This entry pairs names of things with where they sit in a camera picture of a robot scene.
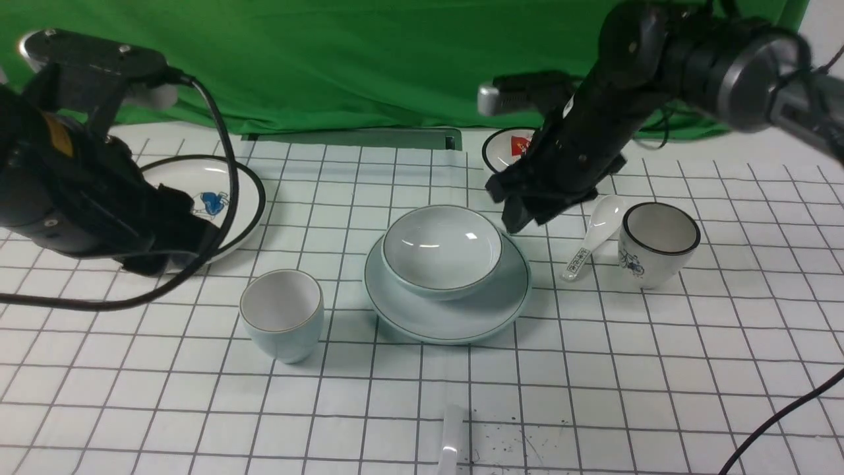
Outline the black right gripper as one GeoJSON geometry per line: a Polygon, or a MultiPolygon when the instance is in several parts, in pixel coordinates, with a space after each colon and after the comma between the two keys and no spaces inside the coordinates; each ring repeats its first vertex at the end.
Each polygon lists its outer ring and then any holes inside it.
{"type": "Polygon", "coordinates": [[[543,117],[526,153],[486,184],[492,201],[504,203],[509,234],[532,222],[544,226],[597,198],[593,190],[650,117],[650,85],[625,84],[596,66],[567,105],[543,117]]]}

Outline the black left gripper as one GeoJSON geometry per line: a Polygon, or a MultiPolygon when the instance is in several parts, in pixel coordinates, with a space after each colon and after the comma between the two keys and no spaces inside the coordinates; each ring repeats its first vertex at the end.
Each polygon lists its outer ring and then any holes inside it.
{"type": "Polygon", "coordinates": [[[50,159],[66,160],[67,169],[52,172],[40,247],[81,261],[112,259],[141,276],[203,264],[215,255],[220,227],[192,213],[187,193],[146,181],[121,139],[95,136],[71,117],[47,114],[45,121],[51,131],[66,130],[73,153],[50,159]]]}

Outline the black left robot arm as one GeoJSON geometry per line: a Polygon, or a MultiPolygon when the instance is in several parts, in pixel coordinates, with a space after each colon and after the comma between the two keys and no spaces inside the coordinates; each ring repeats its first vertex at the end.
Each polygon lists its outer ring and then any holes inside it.
{"type": "Polygon", "coordinates": [[[121,139],[42,112],[2,87],[2,227],[60,255],[145,276],[186,267],[219,237],[194,199],[145,180],[121,139]]]}

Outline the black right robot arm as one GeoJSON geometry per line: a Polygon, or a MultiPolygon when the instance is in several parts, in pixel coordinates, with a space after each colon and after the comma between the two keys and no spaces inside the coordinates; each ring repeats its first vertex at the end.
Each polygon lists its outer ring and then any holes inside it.
{"type": "Polygon", "coordinates": [[[506,231],[596,198],[624,167],[625,145],[675,100],[733,131],[778,127],[842,162],[842,80],[813,66],[804,37],[758,17],[715,17],[711,4],[624,1],[604,20],[597,62],[579,85],[549,70],[479,87],[483,116],[534,109],[545,118],[486,183],[506,231]]]}

